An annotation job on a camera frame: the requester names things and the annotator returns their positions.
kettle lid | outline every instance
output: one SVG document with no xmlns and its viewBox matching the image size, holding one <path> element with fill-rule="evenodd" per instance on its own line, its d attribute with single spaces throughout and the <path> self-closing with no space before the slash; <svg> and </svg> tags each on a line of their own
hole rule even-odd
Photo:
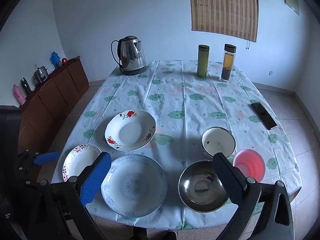
<svg viewBox="0 0 320 240">
<path fill-rule="evenodd" d="M 124 37 L 124 38 L 122 39 L 122 41 L 138 42 L 139 39 L 138 39 L 136 36 L 129 35 L 129 36 Z"/>
</svg>

light blue tablecloth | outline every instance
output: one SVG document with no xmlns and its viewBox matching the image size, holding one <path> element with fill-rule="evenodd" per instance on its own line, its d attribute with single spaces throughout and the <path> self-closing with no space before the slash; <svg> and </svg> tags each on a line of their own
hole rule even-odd
<svg viewBox="0 0 320 240">
<path fill-rule="evenodd" d="M 289 194 L 301 188 L 296 158 L 284 130 L 272 109 L 238 68 L 234 67 L 230 83 L 219 81 L 222 65 L 209 62 L 206 78 L 196 76 L 197 61 L 152 61 L 148 70 L 137 76 L 125 76 L 115 69 L 99 88 L 84 114 L 75 125 L 56 166 L 52 182 L 61 182 L 64 159 L 79 144 L 91 143 L 109 152 L 112 159 L 131 153 L 155 159 L 169 181 L 164 204 L 152 214 L 132 219 L 114 213 L 99 191 L 87 204 L 91 214 L 128 225 L 156 229 L 191 229 L 224 225 L 237 205 L 228 201 L 222 208 L 207 214 L 194 212 L 183 205 L 178 195 L 182 171 L 193 162 L 205 159 L 201 135 L 209 127 L 230 130 L 236 139 L 236 152 L 252 148 L 266 163 L 262 182 L 282 180 Z M 261 102 L 276 120 L 278 127 L 268 131 L 251 109 Z M 104 131 L 108 122 L 127 109 L 144 109 L 156 119 L 156 134 L 142 149 L 120 152 L 111 148 Z M 257 205 L 256 212 L 262 205 Z"/>
</svg>

kettle handle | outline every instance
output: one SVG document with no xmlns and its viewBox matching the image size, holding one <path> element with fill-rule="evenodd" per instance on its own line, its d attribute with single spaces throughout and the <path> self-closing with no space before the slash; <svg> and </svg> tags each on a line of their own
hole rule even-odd
<svg viewBox="0 0 320 240">
<path fill-rule="evenodd" d="M 118 57 L 119 57 L 119 62 L 116 60 L 115 56 L 113 55 L 113 51 L 112 51 L 112 44 L 117 41 L 117 40 L 114 40 L 111 42 L 111 53 L 112 53 L 112 56 L 113 56 L 113 59 L 115 60 L 115 62 L 117 62 L 117 64 L 119 65 L 119 68 L 120 68 L 120 71 L 122 72 L 122 65 L 120 64 L 120 49 L 121 49 L 121 41 L 122 39 L 120 39 L 118 42 L 118 47 L 117 47 L 117 54 L 118 54 Z"/>
</svg>

glass tea bottle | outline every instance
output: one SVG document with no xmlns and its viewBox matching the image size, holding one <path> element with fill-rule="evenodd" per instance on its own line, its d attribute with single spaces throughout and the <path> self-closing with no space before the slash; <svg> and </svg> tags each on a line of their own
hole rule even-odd
<svg viewBox="0 0 320 240">
<path fill-rule="evenodd" d="M 220 81 L 229 82 L 231 71 L 233 68 L 233 63 L 235 61 L 237 47 L 231 44 L 224 45 L 224 58 L 223 58 L 223 67 L 221 72 Z"/>
</svg>

blue water bottle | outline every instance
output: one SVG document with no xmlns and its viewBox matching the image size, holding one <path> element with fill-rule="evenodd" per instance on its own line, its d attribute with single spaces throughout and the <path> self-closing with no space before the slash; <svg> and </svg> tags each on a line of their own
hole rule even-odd
<svg viewBox="0 0 320 240">
<path fill-rule="evenodd" d="M 60 57 L 58 56 L 58 54 L 54 51 L 51 54 L 51 58 L 50 58 L 50 62 L 54 65 L 54 68 L 60 68 L 62 66 L 62 63 L 60 61 Z"/>
</svg>

